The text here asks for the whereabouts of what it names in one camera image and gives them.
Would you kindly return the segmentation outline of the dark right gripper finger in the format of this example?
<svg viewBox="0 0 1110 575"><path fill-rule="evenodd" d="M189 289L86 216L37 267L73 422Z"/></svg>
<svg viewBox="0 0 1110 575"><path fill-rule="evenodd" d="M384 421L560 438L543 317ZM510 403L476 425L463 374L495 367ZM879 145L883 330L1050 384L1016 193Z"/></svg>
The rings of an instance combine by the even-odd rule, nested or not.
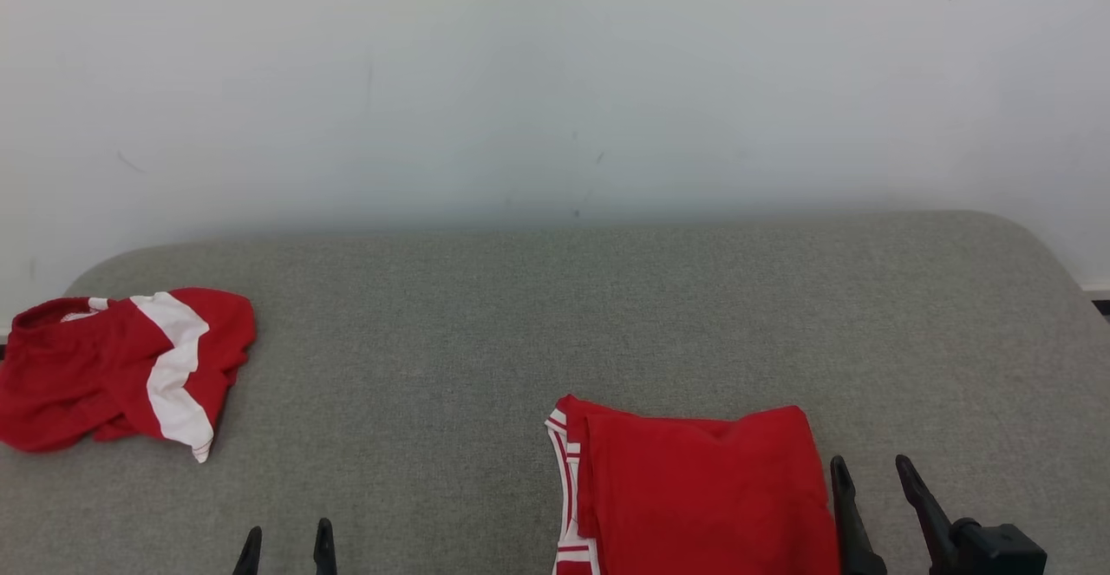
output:
<svg viewBox="0 0 1110 575"><path fill-rule="evenodd" d="M856 487L845 458L830 461L833 516L835 516L840 574L888 574L885 562L872 551L860 512L856 504Z"/></svg>
<svg viewBox="0 0 1110 575"><path fill-rule="evenodd" d="M904 488L905 500L911 504L924 535L924 543L929 554L929 574L956 574L957 549L949 537L951 519L940 507L928 490L911 458L899 454L895 457L895 466Z"/></svg>

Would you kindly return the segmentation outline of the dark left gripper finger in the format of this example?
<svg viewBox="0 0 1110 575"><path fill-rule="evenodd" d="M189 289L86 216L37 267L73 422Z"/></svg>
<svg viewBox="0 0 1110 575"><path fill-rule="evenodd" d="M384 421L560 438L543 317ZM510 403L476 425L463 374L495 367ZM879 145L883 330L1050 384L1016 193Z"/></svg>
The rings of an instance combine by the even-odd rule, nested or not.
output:
<svg viewBox="0 0 1110 575"><path fill-rule="evenodd" d="M316 544L313 548L313 562L316 564L316 575L337 575L336 539L332 523L327 517L317 521Z"/></svg>
<svg viewBox="0 0 1110 575"><path fill-rule="evenodd" d="M254 526L248 532L245 544L239 552L238 563L234 565L232 575L258 575L262 537L263 532L260 526Z"/></svg>

